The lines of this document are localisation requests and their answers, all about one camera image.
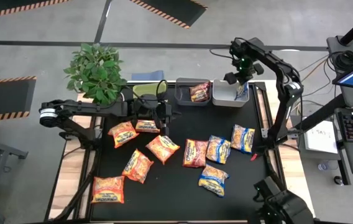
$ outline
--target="hazard stripe tape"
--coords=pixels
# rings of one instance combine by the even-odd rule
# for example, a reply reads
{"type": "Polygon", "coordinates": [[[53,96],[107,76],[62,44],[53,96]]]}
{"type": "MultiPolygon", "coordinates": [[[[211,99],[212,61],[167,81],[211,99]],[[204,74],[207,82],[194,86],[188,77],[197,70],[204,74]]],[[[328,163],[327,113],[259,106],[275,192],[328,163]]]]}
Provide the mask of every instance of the hazard stripe tape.
{"type": "Polygon", "coordinates": [[[3,82],[16,82],[16,81],[21,81],[21,80],[36,80],[36,76],[29,76],[29,77],[18,77],[18,78],[5,78],[0,80],[0,83],[3,82]]]}
{"type": "Polygon", "coordinates": [[[14,119],[14,118],[26,118],[30,115],[30,111],[18,111],[12,113],[0,114],[0,120],[14,119]]]}
{"type": "Polygon", "coordinates": [[[49,6],[52,4],[58,4],[58,3],[67,2],[67,1],[70,1],[70,0],[48,0],[45,2],[38,2],[35,4],[26,5],[26,6],[18,6],[18,7],[13,7],[11,9],[3,9],[3,10],[0,10],[0,16],[12,14],[15,12],[26,11],[30,9],[37,9],[39,7],[49,6]]]}
{"type": "Polygon", "coordinates": [[[174,17],[172,17],[172,16],[170,16],[170,15],[168,15],[168,14],[166,14],[166,13],[164,13],[164,12],[162,12],[162,11],[156,9],[156,8],[154,8],[153,6],[148,5],[147,3],[142,2],[141,0],[130,0],[130,1],[132,1],[135,4],[137,4],[138,6],[144,7],[145,9],[149,10],[150,12],[152,12],[152,13],[158,15],[158,16],[163,17],[164,19],[169,20],[170,22],[175,23],[176,25],[178,25],[180,27],[183,27],[185,29],[189,29],[190,28],[190,26],[188,26],[184,22],[182,22],[182,21],[180,21],[180,20],[178,20],[178,19],[176,19],[176,18],[174,18],[174,17]]]}
{"type": "Polygon", "coordinates": [[[194,0],[190,0],[190,1],[193,1],[193,2],[194,2],[194,3],[196,3],[197,5],[203,6],[204,8],[208,9],[208,7],[207,7],[207,6],[205,6],[205,5],[201,4],[200,2],[196,2],[196,1],[194,1],[194,0]]]}

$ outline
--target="wooden table frame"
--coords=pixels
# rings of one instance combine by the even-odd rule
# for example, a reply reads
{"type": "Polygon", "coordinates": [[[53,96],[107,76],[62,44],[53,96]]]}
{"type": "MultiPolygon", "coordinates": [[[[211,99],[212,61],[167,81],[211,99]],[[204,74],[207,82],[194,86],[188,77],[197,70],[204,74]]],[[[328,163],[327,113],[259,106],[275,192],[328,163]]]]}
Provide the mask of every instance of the wooden table frame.
{"type": "MultiPolygon", "coordinates": [[[[262,117],[261,126],[263,128],[269,128],[269,126],[273,124],[279,104],[275,80],[256,81],[256,85],[258,86],[256,87],[258,97],[258,99],[256,99],[257,106],[260,108],[259,112],[262,117]]],[[[91,101],[89,99],[84,99],[82,94],[78,95],[77,100],[83,102],[91,101]]],[[[91,118],[87,116],[74,116],[73,120],[85,128],[92,127],[97,129],[101,123],[100,118],[91,118]]],[[[291,121],[288,122],[287,127],[292,127],[291,121]]],[[[289,140],[286,144],[296,147],[296,141],[289,140]]],[[[64,154],[79,146],[80,143],[77,139],[67,141],[64,154]]],[[[84,161],[85,163],[88,163],[87,167],[91,167],[94,155],[95,152],[87,154],[84,150],[78,149],[61,161],[58,175],[54,183],[52,196],[48,203],[45,220],[55,218],[60,212],[62,212],[77,191],[78,186],[83,179],[82,177],[86,176],[88,173],[88,170],[83,168],[84,161]]],[[[279,176],[281,176],[281,179],[285,181],[284,184],[287,186],[287,189],[300,196],[306,202],[314,216],[313,205],[299,152],[286,146],[279,146],[279,151],[269,151],[269,158],[273,169],[279,176]]],[[[83,198],[81,199],[81,207],[80,205],[78,206],[80,211],[77,213],[73,212],[69,216],[69,219],[87,217],[89,211],[87,211],[86,208],[90,188],[91,187],[88,187],[86,189],[83,198]]]]}

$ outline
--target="concrete floor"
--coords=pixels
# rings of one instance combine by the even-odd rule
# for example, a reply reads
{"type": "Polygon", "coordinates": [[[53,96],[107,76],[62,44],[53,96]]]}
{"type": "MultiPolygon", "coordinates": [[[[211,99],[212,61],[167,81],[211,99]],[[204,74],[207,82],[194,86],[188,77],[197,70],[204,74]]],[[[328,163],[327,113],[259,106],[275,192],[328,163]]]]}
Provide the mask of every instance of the concrete floor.
{"type": "MultiPolygon", "coordinates": [[[[326,45],[326,38],[347,32],[353,26],[350,0],[201,0],[209,9],[182,29],[128,0],[113,0],[101,41],[226,44],[235,36],[258,37],[268,45],[326,45]]],[[[0,40],[93,41],[105,0],[70,2],[0,17],[0,40]]],[[[44,219],[64,141],[56,129],[39,125],[41,102],[74,99],[66,90],[62,69],[68,66],[74,47],[0,46],[0,78],[38,77],[28,118],[0,121],[0,142],[29,151],[25,161],[12,157],[10,173],[0,184],[0,212],[6,223],[40,222],[44,219]]],[[[120,49],[122,76],[133,72],[164,70],[165,78],[222,78],[234,71],[230,61],[193,49],[120,49]]],[[[275,52],[298,70],[326,52],[275,52]]],[[[301,73],[305,76],[309,70],[301,73]]],[[[266,70],[260,79],[274,79],[266,70]]],[[[322,69],[305,80],[305,93],[326,83],[322,69]]],[[[330,87],[305,98],[325,104],[333,98],[330,87]]],[[[304,114],[317,109],[304,103],[304,114]]],[[[338,170],[321,172],[317,163],[303,159],[316,216],[322,220],[353,223],[352,186],[332,183],[338,170]]]]}

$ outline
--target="potted plant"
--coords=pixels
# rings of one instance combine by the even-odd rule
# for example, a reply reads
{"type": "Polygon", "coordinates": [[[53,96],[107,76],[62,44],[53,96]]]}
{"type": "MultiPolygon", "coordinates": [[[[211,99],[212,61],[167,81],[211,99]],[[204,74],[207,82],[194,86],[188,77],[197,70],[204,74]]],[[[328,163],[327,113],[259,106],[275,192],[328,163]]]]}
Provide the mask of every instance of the potted plant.
{"type": "Polygon", "coordinates": [[[63,71],[70,77],[69,90],[85,93],[94,103],[110,105],[119,97],[127,80],[120,76],[119,52],[113,47],[81,44],[81,50],[73,52],[70,67],[63,71]]]}

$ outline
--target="yellow snack bag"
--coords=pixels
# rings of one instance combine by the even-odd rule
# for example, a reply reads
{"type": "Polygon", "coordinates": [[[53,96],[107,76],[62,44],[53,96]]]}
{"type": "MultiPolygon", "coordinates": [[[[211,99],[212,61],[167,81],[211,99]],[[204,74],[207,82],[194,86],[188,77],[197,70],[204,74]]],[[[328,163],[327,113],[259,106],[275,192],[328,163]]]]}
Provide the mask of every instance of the yellow snack bag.
{"type": "Polygon", "coordinates": [[[91,203],[124,203],[124,176],[99,178],[94,177],[93,199],[91,203]]]}
{"type": "Polygon", "coordinates": [[[126,168],[122,171],[121,175],[124,175],[131,180],[145,182],[146,175],[153,164],[143,153],[136,149],[129,159],[126,168]]]}
{"type": "Polygon", "coordinates": [[[207,159],[225,164],[227,157],[231,153],[231,142],[216,136],[209,137],[207,147],[207,159]]]}
{"type": "Polygon", "coordinates": [[[225,180],[229,178],[226,172],[206,165],[199,179],[199,186],[216,193],[218,196],[225,196],[225,180]]]}
{"type": "Polygon", "coordinates": [[[160,133],[154,121],[138,120],[135,130],[138,132],[160,133]]]}
{"type": "Polygon", "coordinates": [[[231,147],[241,152],[252,153],[255,129],[243,128],[237,124],[233,127],[231,147]]]}
{"type": "Polygon", "coordinates": [[[130,121],[119,123],[115,127],[111,128],[108,132],[108,135],[113,136],[114,138],[114,148],[122,146],[127,141],[135,138],[139,133],[135,132],[134,127],[130,121]]]}
{"type": "Polygon", "coordinates": [[[185,155],[183,156],[183,166],[204,167],[206,166],[206,151],[208,141],[186,140],[185,155]]]}
{"type": "Polygon", "coordinates": [[[157,136],[153,141],[146,145],[152,153],[160,159],[160,161],[165,165],[165,161],[174,154],[179,146],[176,145],[168,136],[157,136]]]}

